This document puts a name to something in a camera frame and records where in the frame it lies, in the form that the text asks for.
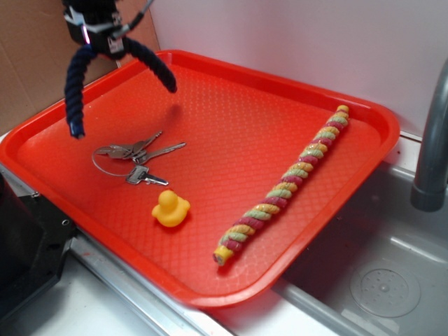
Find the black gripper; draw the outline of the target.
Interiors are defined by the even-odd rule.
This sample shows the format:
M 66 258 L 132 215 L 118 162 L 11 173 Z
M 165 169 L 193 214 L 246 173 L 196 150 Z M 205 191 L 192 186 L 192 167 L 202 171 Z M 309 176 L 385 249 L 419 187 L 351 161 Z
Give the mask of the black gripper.
M 70 37 L 77 44 L 109 59 L 125 56 L 123 39 L 113 38 L 122 27 L 116 1 L 62 1 L 62 5 Z

